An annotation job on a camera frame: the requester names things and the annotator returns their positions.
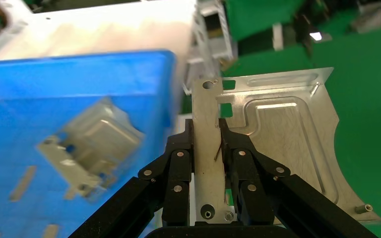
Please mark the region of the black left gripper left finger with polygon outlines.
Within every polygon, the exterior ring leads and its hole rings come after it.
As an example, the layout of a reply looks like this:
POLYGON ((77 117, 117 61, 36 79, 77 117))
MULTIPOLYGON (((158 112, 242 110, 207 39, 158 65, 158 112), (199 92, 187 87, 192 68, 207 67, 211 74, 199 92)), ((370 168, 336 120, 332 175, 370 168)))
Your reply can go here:
POLYGON ((163 210, 164 226, 188 226, 193 160, 193 121, 168 137, 165 152, 131 177, 71 235, 72 238, 137 238, 163 210))

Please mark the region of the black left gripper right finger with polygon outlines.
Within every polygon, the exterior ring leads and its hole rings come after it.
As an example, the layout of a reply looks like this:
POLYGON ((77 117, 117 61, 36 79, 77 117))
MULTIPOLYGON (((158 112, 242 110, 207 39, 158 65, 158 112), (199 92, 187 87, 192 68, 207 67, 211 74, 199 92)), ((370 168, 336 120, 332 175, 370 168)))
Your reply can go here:
POLYGON ((258 152, 220 119, 222 160, 238 220, 279 238, 372 238, 374 234, 289 168, 258 152))

